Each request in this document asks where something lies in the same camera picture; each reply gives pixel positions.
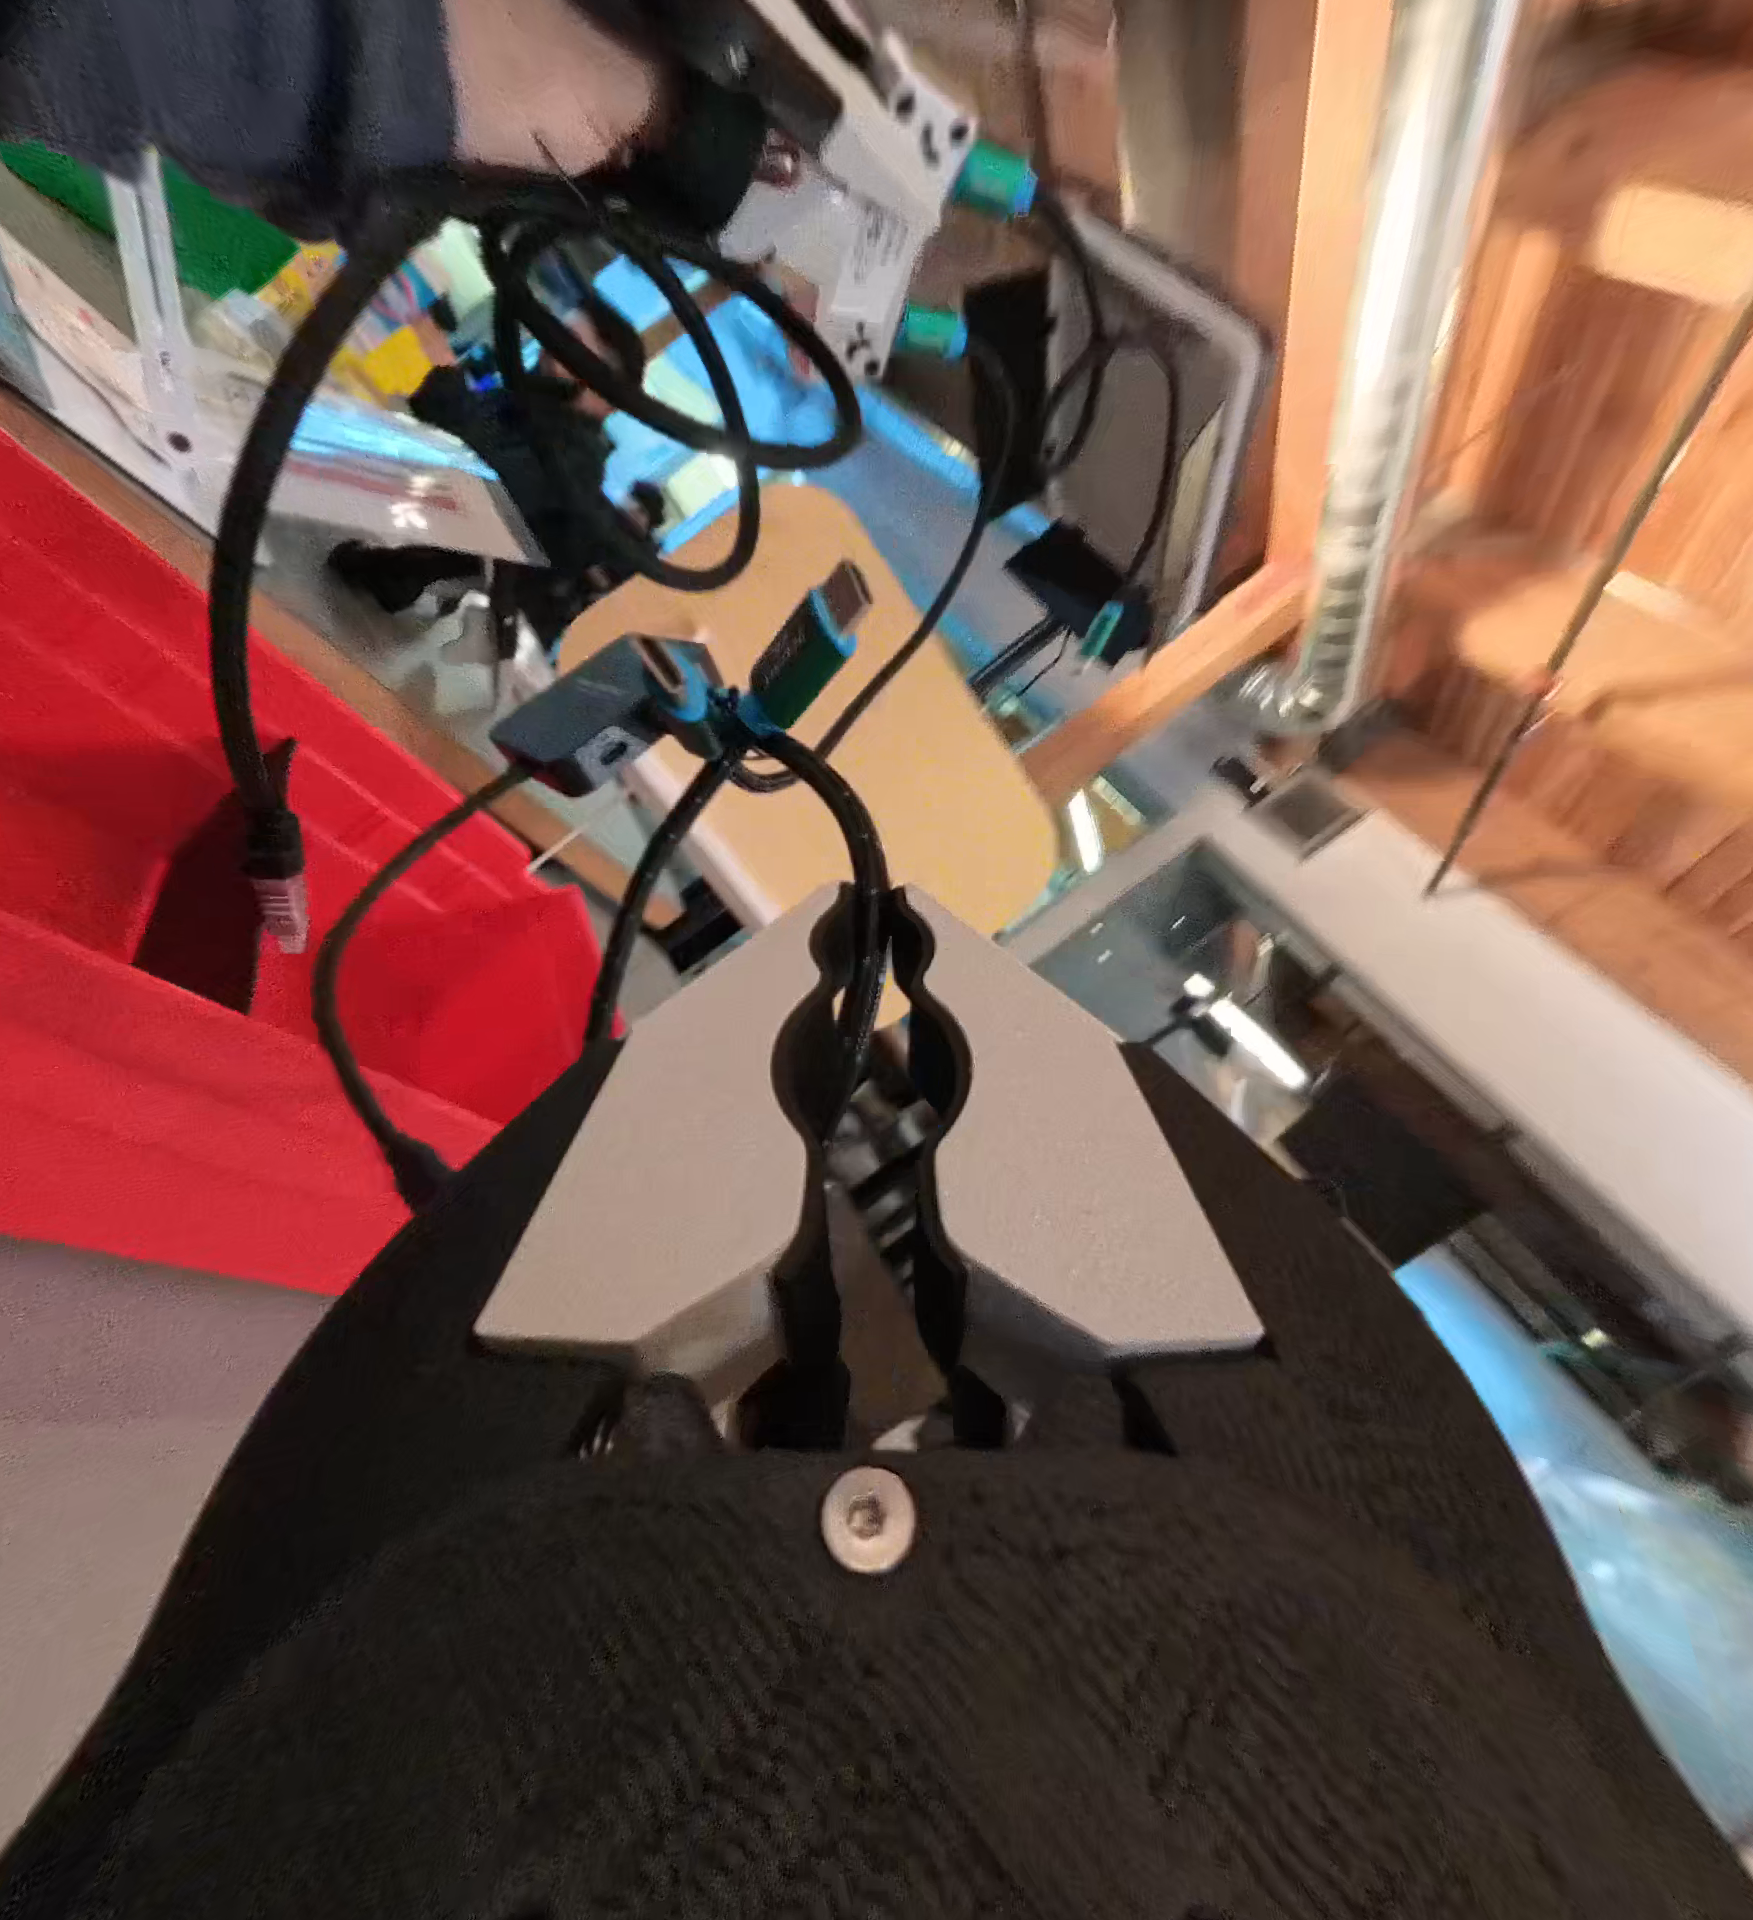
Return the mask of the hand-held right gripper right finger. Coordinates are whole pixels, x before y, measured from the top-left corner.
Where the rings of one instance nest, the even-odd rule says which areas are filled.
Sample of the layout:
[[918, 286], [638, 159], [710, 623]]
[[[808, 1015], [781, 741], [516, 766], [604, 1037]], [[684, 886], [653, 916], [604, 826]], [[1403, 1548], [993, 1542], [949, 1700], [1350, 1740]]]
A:
[[933, 1127], [914, 1297], [933, 1355], [1008, 1404], [1235, 1358], [1266, 1324], [1116, 1035], [921, 890], [893, 979]]

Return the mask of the black hdmi cable green plug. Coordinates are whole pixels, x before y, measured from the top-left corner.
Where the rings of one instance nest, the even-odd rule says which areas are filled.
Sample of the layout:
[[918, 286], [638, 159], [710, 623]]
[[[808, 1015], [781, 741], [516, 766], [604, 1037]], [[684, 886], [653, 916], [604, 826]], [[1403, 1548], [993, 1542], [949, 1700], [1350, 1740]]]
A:
[[840, 564], [797, 604], [754, 660], [742, 688], [718, 685], [713, 658], [698, 644], [643, 634], [619, 642], [639, 673], [635, 716], [649, 737], [665, 734], [703, 757], [703, 771], [655, 828], [624, 888], [585, 1020], [588, 1040], [608, 1037], [658, 881], [720, 785], [745, 782], [745, 758], [759, 753], [824, 804], [850, 860], [850, 979], [835, 1004], [838, 1063], [829, 1071], [819, 1121], [826, 1139], [838, 1130], [863, 1080], [888, 971], [884, 913], [890, 868], [862, 797], [828, 757], [793, 737], [793, 725], [853, 658], [858, 625], [868, 607], [863, 575], [853, 564]]

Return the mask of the beige board with white rim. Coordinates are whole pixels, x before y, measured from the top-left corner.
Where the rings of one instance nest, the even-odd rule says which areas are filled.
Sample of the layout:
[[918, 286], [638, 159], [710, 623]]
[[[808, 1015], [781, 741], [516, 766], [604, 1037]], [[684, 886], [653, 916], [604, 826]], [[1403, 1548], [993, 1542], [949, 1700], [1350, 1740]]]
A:
[[[797, 737], [819, 745], [850, 700], [908, 640], [916, 607], [851, 506], [806, 484], [761, 497], [751, 568], [708, 594], [634, 580], [565, 632], [559, 673], [628, 634], [703, 642], [727, 685], [742, 687], [775, 632], [828, 571], [853, 564], [871, 604], [855, 658]], [[939, 644], [926, 646], [868, 708], [832, 765], [868, 805], [890, 877], [926, 890], [975, 933], [995, 936], [1033, 907], [1059, 855], [1056, 818]], [[748, 931], [775, 922], [828, 881], [850, 876], [838, 830], [815, 797], [727, 789], [684, 843], [684, 857]]]

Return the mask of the person's left hand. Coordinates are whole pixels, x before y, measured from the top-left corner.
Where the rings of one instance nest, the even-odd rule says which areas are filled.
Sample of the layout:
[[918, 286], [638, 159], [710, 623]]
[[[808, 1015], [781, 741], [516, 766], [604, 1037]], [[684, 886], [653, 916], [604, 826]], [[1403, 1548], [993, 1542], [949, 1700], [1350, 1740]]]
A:
[[658, 61], [565, 2], [444, 2], [457, 157], [585, 178], [628, 157], [665, 112]]

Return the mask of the red plastic bin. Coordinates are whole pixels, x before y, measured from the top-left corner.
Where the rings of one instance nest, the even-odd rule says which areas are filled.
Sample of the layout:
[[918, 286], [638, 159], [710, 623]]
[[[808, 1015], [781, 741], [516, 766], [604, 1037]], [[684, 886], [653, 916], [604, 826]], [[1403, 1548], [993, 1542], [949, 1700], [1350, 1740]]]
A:
[[[452, 789], [254, 644], [312, 948], [254, 947], [201, 590], [0, 425], [0, 1235], [338, 1296], [406, 1220], [316, 1047], [315, 942]], [[351, 940], [387, 1116], [469, 1165], [581, 1050], [598, 940], [494, 818]]]

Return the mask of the person's left forearm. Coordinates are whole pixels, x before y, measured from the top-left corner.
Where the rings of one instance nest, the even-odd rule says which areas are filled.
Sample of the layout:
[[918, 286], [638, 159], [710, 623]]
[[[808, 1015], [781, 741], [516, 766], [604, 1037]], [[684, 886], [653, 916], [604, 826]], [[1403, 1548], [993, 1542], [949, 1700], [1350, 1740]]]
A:
[[0, 142], [193, 179], [327, 220], [361, 182], [455, 157], [431, 2], [0, 2]]

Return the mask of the grey port hub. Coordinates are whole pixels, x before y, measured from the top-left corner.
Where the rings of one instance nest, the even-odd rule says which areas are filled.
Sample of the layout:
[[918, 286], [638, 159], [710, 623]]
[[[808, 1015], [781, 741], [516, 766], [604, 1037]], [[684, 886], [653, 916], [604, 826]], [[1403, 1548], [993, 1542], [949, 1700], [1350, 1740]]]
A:
[[507, 766], [581, 800], [664, 738], [718, 757], [718, 687], [705, 644], [628, 634], [505, 714], [488, 741]]

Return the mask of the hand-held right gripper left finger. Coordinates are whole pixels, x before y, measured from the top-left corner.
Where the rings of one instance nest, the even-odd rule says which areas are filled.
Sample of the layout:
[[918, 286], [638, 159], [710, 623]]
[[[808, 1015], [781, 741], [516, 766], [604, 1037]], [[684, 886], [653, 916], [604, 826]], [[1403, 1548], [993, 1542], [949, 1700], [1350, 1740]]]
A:
[[477, 1342], [718, 1399], [840, 1358], [826, 1127], [846, 1100], [851, 900], [817, 888], [630, 1028]]

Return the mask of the silver ceiling duct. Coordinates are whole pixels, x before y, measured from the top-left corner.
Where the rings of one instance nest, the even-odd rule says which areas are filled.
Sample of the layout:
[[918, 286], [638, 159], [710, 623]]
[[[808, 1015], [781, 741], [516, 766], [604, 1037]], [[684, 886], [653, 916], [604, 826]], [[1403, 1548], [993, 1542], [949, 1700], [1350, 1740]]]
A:
[[1387, 606], [1507, 120], [1528, 5], [1319, 5], [1278, 425], [1271, 559], [1308, 559], [1262, 696], [1314, 737], [1374, 692]]

